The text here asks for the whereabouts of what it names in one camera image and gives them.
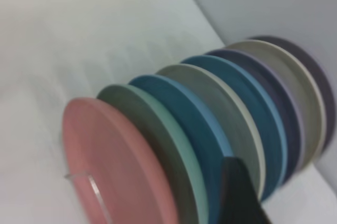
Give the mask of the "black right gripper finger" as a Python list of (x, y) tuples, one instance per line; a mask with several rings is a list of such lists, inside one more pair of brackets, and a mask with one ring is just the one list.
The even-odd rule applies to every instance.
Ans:
[(271, 223), (240, 158), (223, 158), (220, 210), (220, 223)]

